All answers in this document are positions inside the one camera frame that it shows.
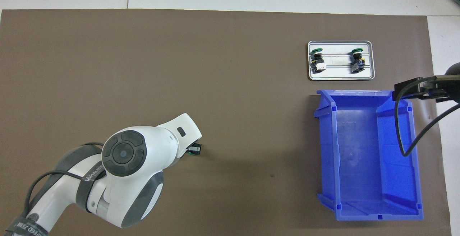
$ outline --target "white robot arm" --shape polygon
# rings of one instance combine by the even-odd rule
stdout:
[[[189,115],[182,114],[159,126],[120,130],[102,151],[90,144],[70,151],[56,170],[74,176],[52,175],[6,235],[45,236],[73,203],[120,228],[139,223],[160,196],[163,169],[187,149],[199,150],[194,143],[201,136]]]

